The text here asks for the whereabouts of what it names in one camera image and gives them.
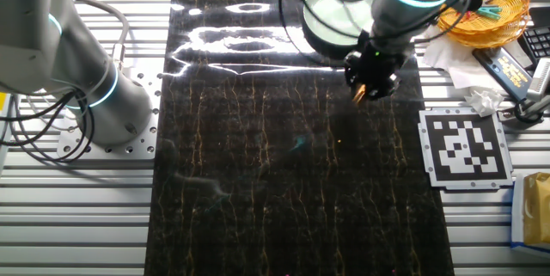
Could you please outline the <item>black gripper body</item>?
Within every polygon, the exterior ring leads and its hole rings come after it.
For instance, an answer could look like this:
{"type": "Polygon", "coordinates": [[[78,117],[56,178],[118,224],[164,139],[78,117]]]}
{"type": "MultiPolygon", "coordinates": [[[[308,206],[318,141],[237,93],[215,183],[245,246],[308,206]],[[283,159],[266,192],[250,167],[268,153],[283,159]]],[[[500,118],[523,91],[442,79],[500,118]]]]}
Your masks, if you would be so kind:
{"type": "Polygon", "coordinates": [[[360,87],[357,91],[352,91],[352,95],[367,95],[368,87],[388,77],[397,77],[398,71],[406,62],[406,55],[403,53],[389,54],[379,52],[370,42],[364,45],[362,50],[349,52],[344,58],[345,64],[363,63],[366,65],[367,87],[360,87]]]}

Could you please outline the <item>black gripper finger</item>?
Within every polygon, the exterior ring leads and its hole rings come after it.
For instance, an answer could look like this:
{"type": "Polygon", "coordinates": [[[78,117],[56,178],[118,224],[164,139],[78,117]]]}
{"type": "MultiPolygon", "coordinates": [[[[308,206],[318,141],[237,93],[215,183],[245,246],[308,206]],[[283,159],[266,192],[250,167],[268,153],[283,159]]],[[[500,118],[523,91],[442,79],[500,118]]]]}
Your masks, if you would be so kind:
{"type": "Polygon", "coordinates": [[[363,63],[345,64],[345,81],[352,91],[367,87],[366,65],[363,63]]]}
{"type": "Polygon", "coordinates": [[[388,77],[375,82],[368,87],[367,96],[369,100],[378,100],[392,95],[399,87],[398,77],[388,77]]]}

